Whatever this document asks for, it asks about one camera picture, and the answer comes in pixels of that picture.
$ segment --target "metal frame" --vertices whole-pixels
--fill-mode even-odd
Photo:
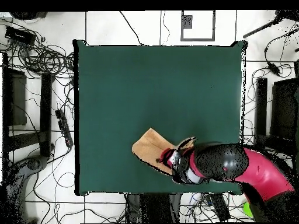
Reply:
[[[4,79],[3,79],[3,119],[8,120],[11,106],[11,96],[9,88],[11,76],[7,54],[4,54]],[[40,98],[40,130],[32,133],[9,136],[8,122],[4,121],[3,126],[3,153],[9,153],[16,149],[24,148],[32,144],[40,144],[40,154],[45,157],[51,155],[51,101],[52,101],[52,83],[54,77],[51,73],[44,73],[41,76],[41,98]]]
[[[213,30],[212,38],[184,38],[184,29],[192,28],[192,16],[184,15],[182,10],[181,14],[181,30],[180,30],[180,40],[181,41],[215,41],[215,23],[216,23],[216,10],[213,10]]]

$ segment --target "beige towel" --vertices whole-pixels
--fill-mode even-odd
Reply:
[[[186,140],[190,140],[186,142],[186,144],[181,148],[190,148],[193,146],[195,141],[194,137],[186,138],[180,144],[182,144]],[[161,153],[165,149],[173,149],[180,146],[173,145],[168,142],[164,137],[159,135],[154,129],[150,128],[136,143],[132,146],[132,152],[135,154],[142,162],[152,166],[156,170],[171,175],[172,170],[165,166],[163,163],[158,163],[156,159],[160,158]]]

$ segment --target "floor tile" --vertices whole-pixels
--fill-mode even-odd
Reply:
[[[53,143],[57,140],[55,158],[64,155],[68,148],[64,138],[60,138],[57,132],[53,132]],[[39,173],[39,180],[36,184],[36,193],[50,201],[83,202],[84,198],[76,196],[74,193],[74,174],[75,174],[75,148],[64,157],[55,160]],[[33,190],[33,185],[37,176],[30,178],[26,187],[26,200],[37,200]]]
[[[162,11],[161,43],[165,46],[230,46],[235,41],[235,10],[216,10],[215,41],[181,41],[181,10]],[[192,11],[193,18],[200,18],[200,11]]]
[[[84,204],[56,204],[55,208],[55,204],[50,203],[50,206],[50,211],[44,219],[43,224],[57,224],[57,222],[60,222],[61,224],[80,224],[84,222],[84,212],[78,213],[84,210]],[[38,217],[38,224],[41,223],[49,209],[49,206],[44,202],[26,202],[25,207],[27,217]]]
[[[126,203],[124,194],[120,193],[105,193],[105,192],[92,192],[85,196],[86,202],[115,202]]]
[[[14,26],[22,25],[30,30],[39,32],[45,37],[45,46],[50,46],[53,50],[67,53],[74,51],[73,39],[85,38],[85,12],[48,12],[45,18],[36,23],[27,24],[22,20],[15,20]]]
[[[159,45],[160,11],[123,11],[141,43]],[[86,14],[86,39],[90,46],[139,45],[119,11],[89,11]]]
[[[243,40],[243,35],[251,32],[272,21],[275,17],[274,10],[238,10],[237,18],[237,40]],[[277,25],[268,27],[252,36],[249,36],[245,40],[248,41],[248,51],[246,56],[248,60],[265,60],[264,49],[268,42],[272,39],[284,35],[290,31],[294,21],[283,20]],[[285,42],[284,55],[282,61],[295,61],[299,59],[299,54],[294,50],[298,48],[299,44],[297,41],[298,34],[294,33],[290,38],[287,38]],[[279,61],[283,44],[286,37],[282,37],[278,40],[273,41],[269,45],[269,49],[266,53],[267,59]]]
[[[120,216],[124,215],[125,209],[125,205],[117,204],[86,204],[85,206],[85,223],[116,222]]]

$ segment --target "green tabletop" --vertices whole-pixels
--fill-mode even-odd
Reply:
[[[193,135],[197,142],[239,142],[243,44],[74,43],[79,66],[79,193],[240,193],[234,183],[175,184],[139,161],[131,147],[149,128],[173,144]]]

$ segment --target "black cable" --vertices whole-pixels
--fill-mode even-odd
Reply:
[[[133,33],[136,35],[139,44],[140,44],[141,46],[145,46],[145,44],[142,44],[142,43],[140,42],[137,33],[136,33],[135,30],[131,27],[130,23],[128,22],[127,18],[126,18],[125,15],[122,13],[122,11],[120,11],[120,13],[121,13],[121,15],[124,17],[124,20],[127,22],[127,24],[128,24],[128,26],[130,27],[130,29],[131,29],[131,30],[133,31]]]
[[[166,41],[163,42],[163,44],[164,44],[165,42],[168,41],[168,38],[169,38],[169,36],[171,35],[169,29],[165,26],[165,23],[164,23],[165,14],[166,14],[166,11],[164,11],[163,21],[162,21],[162,22],[163,22],[164,27],[165,27],[165,28],[167,29],[167,31],[168,31],[168,37],[167,37]]]
[[[41,220],[41,222],[40,222],[40,224],[42,224],[43,221],[44,221],[44,219],[46,218],[46,216],[48,215],[48,213],[49,213],[49,211],[50,211],[50,209],[51,209],[51,205],[50,205],[46,200],[44,200],[43,198],[41,198],[40,196],[38,196],[37,193],[35,192],[35,188],[36,188],[36,184],[37,184],[37,181],[38,181],[38,180],[39,180],[39,173],[37,173],[36,181],[35,181],[35,184],[34,184],[34,186],[33,186],[33,192],[34,192],[34,194],[35,194],[35,196],[36,196],[37,198],[39,198],[40,200],[44,201],[44,202],[49,206],[49,209],[48,209],[47,213],[45,214],[44,218],[43,218],[43,219]]]
[[[274,38],[273,40],[270,40],[270,41],[268,42],[268,44],[267,44],[265,50],[264,50],[265,60],[267,61],[268,68],[269,68],[275,75],[277,75],[277,76],[279,76],[279,77],[281,77],[281,78],[285,78],[285,77],[288,77],[288,76],[281,76],[281,74],[282,74],[283,72],[280,72],[279,68],[278,68],[274,63],[271,63],[271,62],[268,61],[266,53],[267,53],[267,51],[268,51],[268,49],[269,49],[269,45],[270,45],[273,41],[278,40],[278,39],[280,39],[280,38],[282,38],[282,37],[284,37],[284,36],[290,37],[291,34],[293,34],[293,33],[295,33],[295,32],[298,32],[298,31],[299,31],[299,28],[294,29],[293,31],[289,31],[288,33],[285,33],[285,34],[283,34],[283,35],[281,35],[281,36],[279,36],[279,37],[276,37],[276,38]]]

